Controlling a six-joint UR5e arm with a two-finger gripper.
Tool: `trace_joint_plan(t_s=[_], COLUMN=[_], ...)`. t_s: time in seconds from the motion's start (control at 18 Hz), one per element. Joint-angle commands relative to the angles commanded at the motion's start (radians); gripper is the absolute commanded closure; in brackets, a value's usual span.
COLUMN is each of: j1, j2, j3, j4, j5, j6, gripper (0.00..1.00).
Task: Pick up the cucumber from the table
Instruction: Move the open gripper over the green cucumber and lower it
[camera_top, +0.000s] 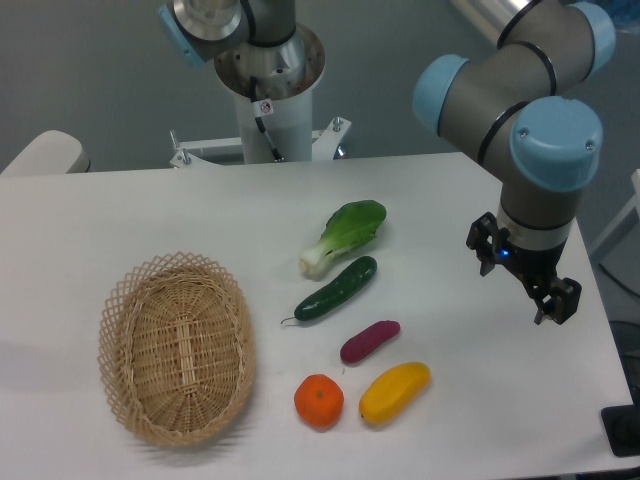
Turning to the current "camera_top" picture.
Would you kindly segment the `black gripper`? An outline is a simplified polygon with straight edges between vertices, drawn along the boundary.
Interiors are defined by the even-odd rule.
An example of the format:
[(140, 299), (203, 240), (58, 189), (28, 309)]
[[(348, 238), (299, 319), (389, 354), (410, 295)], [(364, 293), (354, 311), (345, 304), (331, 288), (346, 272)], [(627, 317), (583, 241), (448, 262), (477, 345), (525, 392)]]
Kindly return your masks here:
[(557, 264), (566, 242), (542, 250), (517, 246), (511, 232), (498, 225), (496, 217), (486, 212), (469, 229), (466, 246), (480, 262), (479, 273), (488, 275), (502, 265), (518, 278), (537, 307), (534, 323), (551, 320), (562, 325), (578, 310), (582, 285), (571, 278), (557, 277)]

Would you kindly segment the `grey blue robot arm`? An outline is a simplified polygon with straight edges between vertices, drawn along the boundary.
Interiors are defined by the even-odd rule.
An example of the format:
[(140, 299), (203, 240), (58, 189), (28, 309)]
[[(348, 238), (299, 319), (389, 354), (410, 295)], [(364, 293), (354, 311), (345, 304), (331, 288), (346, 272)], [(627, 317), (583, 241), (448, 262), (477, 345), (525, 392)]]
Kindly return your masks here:
[(497, 211), (475, 220), (466, 240), (481, 273), (504, 267), (535, 302), (538, 320), (563, 323), (581, 287), (556, 268), (603, 144), (598, 115), (565, 92), (611, 59), (614, 23), (586, 1), (456, 8), (495, 51), (479, 63), (455, 54), (433, 61), (416, 84), (413, 111), (501, 182)]

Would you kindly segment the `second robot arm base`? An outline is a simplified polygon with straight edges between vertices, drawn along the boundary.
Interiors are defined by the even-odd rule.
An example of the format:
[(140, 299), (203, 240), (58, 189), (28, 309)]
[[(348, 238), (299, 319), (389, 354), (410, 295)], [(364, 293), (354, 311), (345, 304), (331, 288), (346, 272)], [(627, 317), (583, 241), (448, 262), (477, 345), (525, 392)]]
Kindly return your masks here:
[(293, 37), (293, 1), (168, 1), (157, 12), (174, 50), (199, 67), (242, 44), (277, 47)]

